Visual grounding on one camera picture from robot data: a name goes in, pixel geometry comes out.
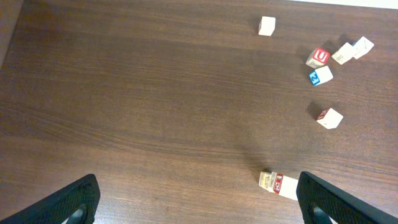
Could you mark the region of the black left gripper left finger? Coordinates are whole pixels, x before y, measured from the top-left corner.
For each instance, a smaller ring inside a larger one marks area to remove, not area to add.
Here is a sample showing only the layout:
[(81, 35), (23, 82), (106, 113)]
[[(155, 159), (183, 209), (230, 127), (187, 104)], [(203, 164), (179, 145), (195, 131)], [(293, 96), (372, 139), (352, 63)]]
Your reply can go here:
[(100, 188), (88, 174), (31, 206), (1, 220), (1, 223), (85, 223), (95, 221)]

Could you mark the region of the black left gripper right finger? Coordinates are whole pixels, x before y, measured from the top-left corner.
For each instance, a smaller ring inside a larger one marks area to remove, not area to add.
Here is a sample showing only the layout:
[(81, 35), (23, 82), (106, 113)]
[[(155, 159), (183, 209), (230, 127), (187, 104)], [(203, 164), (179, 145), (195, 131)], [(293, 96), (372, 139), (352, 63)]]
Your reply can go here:
[(397, 218), (303, 171), (296, 189), (304, 223), (394, 224)]

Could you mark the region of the wooden I letter block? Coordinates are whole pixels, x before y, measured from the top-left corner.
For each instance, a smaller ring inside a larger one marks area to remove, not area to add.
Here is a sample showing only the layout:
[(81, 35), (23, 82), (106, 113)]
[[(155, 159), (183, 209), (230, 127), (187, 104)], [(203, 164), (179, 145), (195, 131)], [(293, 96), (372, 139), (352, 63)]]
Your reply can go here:
[(286, 175), (277, 173), (274, 181), (273, 192), (292, 200), (298, 200), (296, 190), (298, 180)]

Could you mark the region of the wooden M letter block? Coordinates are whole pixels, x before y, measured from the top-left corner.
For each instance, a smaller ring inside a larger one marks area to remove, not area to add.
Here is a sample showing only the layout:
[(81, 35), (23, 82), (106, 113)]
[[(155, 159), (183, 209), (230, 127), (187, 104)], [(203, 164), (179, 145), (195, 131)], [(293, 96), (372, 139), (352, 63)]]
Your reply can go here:
[(267, 190), (269, 192), (273, 192), (274, 191), (274, 184), (275, 184), (275, 178), (276, 178), (277, 173), (276, 172), (272, 172), (269, 177), (268, 177), (268, 182), (267, 182)]

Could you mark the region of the green B letter block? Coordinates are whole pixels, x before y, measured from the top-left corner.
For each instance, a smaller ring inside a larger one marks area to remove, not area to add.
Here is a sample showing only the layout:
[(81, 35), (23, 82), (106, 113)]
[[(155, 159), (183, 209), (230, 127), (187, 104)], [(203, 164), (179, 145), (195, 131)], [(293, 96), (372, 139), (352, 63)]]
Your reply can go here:
[(272, 174), (266, 171), (261, 171), (259, 176), (259, 186), (265, 190), (269, 190), (269, 181), (271, 179)]

